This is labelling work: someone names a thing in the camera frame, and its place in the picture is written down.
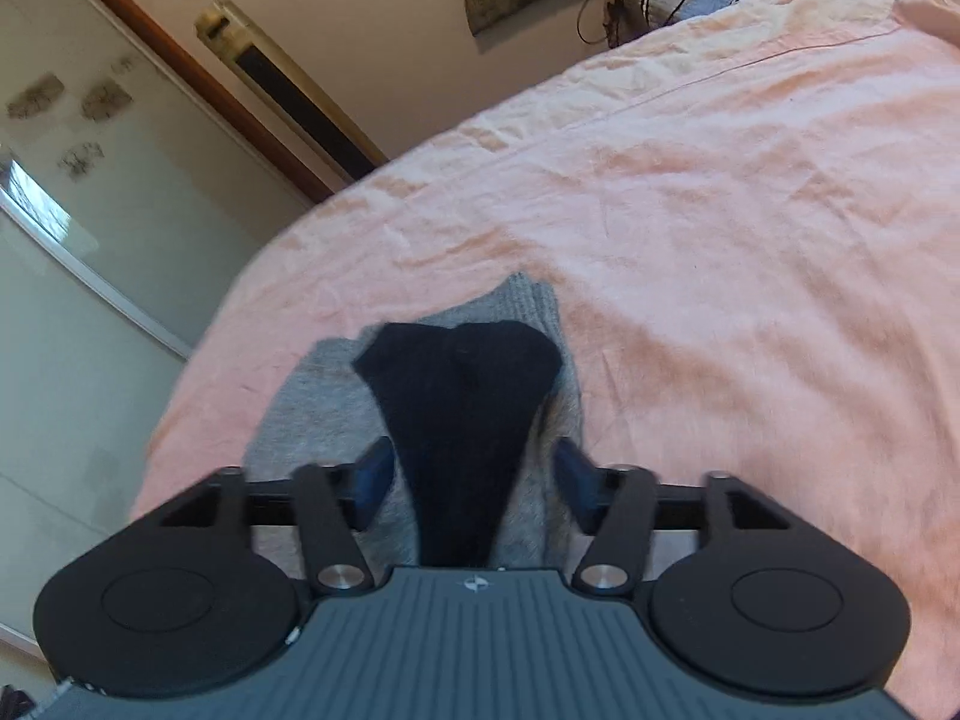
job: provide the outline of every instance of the pink blanket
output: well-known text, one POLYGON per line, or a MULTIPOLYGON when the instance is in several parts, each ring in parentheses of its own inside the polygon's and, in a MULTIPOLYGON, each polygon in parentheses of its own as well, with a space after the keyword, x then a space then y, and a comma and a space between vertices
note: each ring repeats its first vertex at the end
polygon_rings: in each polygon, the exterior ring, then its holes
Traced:
POLYGON ((136 512, 236 464, 318 338, 555 286, 587 450, 726 469, 889 573, 890 688, 960 707, 960 0, 744 0, 318 208, 239 279, 136 512))

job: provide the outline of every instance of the frosted glass panel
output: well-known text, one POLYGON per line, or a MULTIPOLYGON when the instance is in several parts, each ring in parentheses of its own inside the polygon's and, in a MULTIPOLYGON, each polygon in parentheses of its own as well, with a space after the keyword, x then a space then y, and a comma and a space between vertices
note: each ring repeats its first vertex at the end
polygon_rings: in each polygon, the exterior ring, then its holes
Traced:
POLYGON ((304 213, 296 190, 88 0, 0 0, 0 45, 16 47, 0 62, 8 185, 16 165, 53 199, 49 223, 69 220, 64 246, 195 346, 240 269, 304 213))
POLYGON ((181 366, 0 214, 0 622, 123 527, 181 366))

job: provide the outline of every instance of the black circular joint cover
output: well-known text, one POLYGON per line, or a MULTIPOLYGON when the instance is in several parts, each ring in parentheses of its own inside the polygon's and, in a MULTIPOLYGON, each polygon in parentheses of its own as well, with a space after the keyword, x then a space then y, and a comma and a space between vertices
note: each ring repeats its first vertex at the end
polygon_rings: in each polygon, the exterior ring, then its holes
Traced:
POLYGON ((48 581, 37 641, 56 674, 116 696, 232 682, 280 650, 298 604, 287 576, 197 528, 121 533, 48 581))
POLYGON ((664 644, 731 688, 824 698, 882 685, 910 613, 880 570, 825 536, 753 531, 672 565, 650 596, 664 644))

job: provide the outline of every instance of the white crosshair logo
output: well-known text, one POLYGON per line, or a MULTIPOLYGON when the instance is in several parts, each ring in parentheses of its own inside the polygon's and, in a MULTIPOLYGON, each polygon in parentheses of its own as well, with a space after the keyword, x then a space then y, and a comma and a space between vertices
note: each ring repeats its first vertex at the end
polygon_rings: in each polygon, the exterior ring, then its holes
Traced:
POLYGON ((477 576, 474 574, 467 580, 464 580, 464 587, 470 592, 480 592, 486 590, 490 586, 490 583, 485 580, 482 576, 477 576))

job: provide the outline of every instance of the sock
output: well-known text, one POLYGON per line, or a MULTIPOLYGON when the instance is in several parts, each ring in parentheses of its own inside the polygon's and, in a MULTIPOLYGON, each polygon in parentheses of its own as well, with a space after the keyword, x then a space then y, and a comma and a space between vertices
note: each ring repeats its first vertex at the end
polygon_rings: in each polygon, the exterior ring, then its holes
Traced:
POLYGON ((410 488, 421 565, 486 565, 560 362, 522 322, 387 324, 354 362, 410 488))

